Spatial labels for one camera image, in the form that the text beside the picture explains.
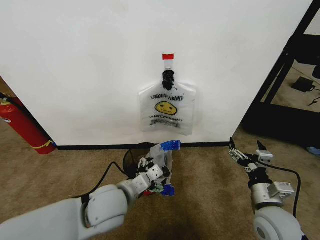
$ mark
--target plastic bag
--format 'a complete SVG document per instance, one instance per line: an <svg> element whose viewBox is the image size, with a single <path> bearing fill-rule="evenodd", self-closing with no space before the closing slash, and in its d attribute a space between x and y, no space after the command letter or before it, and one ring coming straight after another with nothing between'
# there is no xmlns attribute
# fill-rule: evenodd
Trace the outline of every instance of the plastic bag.
<svg viewBox="0 0 320 240"><path fill-rule="evenodd" d="M168 130L187 136L193 130L196 90L175 82L172 59L164 59L163 82L139 93L141 128L145 132Z"/></svg>
<svg viewBox="0 0 320 240"><path fill-rule="evenodd" d="M149 167L158 165L163 175L152 182L148 189L151 193L161 193L163 196L174 196L175 188L171 184L172 177L172 151L180 150L181 142L179 140L166 141L150 148L149 153L140 159L137 173L147 171Z"/></svg>

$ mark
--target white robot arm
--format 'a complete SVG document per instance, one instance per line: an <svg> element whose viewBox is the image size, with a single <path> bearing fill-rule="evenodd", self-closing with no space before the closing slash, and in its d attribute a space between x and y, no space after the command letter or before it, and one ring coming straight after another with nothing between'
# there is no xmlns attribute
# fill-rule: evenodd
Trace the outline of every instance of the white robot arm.
<svg viewBox="0 0 320 240"><path fill-rule="evenodd" d="M267 175L266 166L279 170L284 169L266 164L270 163L274 156L259 141L258 146L259 150L256 151L256 154L244 154L236 149L233 139L230 138L229 154L232 159L244 167L250 179L248 186L251 190L254 212L253 228L258 239L307 240L295 216L281 208L284 205L283 200L295 193L294 189L288 182L271 181Z"/></svg>
<svg viewBox="0 0 320 240"><path fill-rule="evenodd" d="M0 225L0 239L85 240L109 232L124 223L128 208L163 174L156 164L133 180L14 217Z"/></svg>

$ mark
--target red tape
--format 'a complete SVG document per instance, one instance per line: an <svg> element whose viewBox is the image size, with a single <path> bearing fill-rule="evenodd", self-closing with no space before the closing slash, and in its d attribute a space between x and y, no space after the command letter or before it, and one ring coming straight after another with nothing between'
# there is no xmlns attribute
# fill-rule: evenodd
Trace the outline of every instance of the red tape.
<svg viewBox="0 0 320 240"><path fill-rule="evenodd" d="M162 54L162 60L173 60L175 58L175 54Z"/></svg>

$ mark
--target smiley face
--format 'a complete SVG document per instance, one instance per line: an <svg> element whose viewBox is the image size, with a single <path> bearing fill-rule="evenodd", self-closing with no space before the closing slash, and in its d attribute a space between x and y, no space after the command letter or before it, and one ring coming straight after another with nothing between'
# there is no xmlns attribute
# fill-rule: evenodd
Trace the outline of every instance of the smiley face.
<svg viewBox="0 0 320 240"><path fill-rule="evenodd" d="M155 110L162 114L175 115L178 112L178 109L167 101L161 101L155 105Z"/></svg>

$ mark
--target red fire extinguisher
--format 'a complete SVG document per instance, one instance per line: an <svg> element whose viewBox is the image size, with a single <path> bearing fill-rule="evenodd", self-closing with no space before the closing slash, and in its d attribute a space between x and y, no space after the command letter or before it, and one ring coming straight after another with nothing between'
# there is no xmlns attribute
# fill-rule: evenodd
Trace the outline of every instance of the red fire extinguisher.
<svg viewBox="0 0 320 240"><path fill-rule="evenodd" d="M0 117L39 154L51 153L56 149L53 141L36 126L24 109L23 103L17 97L10 98L10 100L3 97L0 103Z"/></svg>

